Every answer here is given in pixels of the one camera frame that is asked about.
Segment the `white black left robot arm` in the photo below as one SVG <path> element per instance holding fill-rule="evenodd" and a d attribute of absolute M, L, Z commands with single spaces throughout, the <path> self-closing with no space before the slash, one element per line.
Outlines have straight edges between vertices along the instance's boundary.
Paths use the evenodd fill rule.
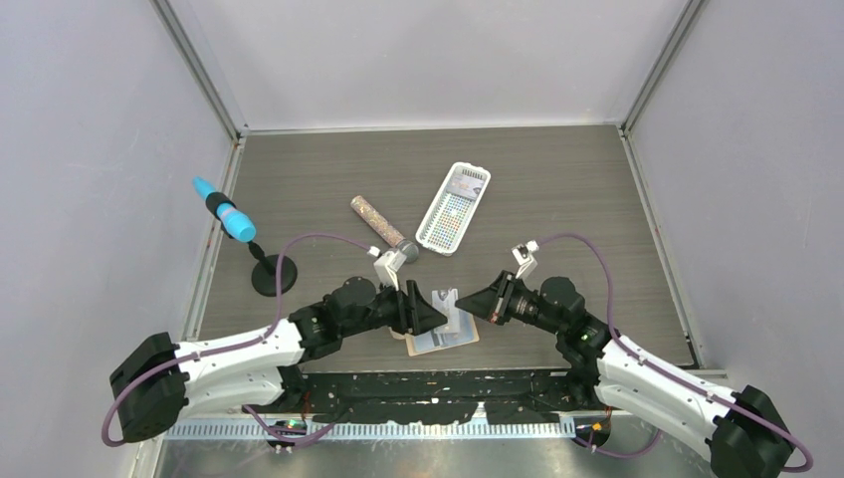
<path fill-rule="evenodd" d="M 285 369 L 334 354 L 344 339 L 372 330 L 419 336 L 447 321 L 414 281 L 395 289 L 354 277 L 264 328 L 198 342 L 151 335 L 109 377 L 114 403 L 102 440 L 110 447 L 145 441 L 179 419 L 240 405 L 295 411 L 306 388 Z"/>

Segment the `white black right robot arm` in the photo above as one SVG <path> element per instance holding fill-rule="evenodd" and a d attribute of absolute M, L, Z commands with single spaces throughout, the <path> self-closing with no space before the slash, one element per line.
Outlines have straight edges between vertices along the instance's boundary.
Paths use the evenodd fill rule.
<path fill-rule="evenodd" d="M 551 277 L 532 291 L 504 271 L 456 306 L 498 326 L 518 320 L 554 334 L 570 365 L 574 404 L 638 416 L 705 458 L 718 477 L 776 477 L 794 451 L 764 392 L 750 385 L 736 392 L 653 356 L 589 313 L 567 278 Z"/>

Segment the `silver VIP credit card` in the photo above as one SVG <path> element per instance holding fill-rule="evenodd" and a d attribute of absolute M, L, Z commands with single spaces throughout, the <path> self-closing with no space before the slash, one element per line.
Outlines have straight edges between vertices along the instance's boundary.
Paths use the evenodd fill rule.
<path fill-rule="evenodd" d="M 455 303 L 459 298 L 455 288 L 434 290 L 431 293 L 432 306 L 442 313 L 447 322 L 434 330 L 437 334 L 458 334 L 461 331 L 460 311 Z"/>

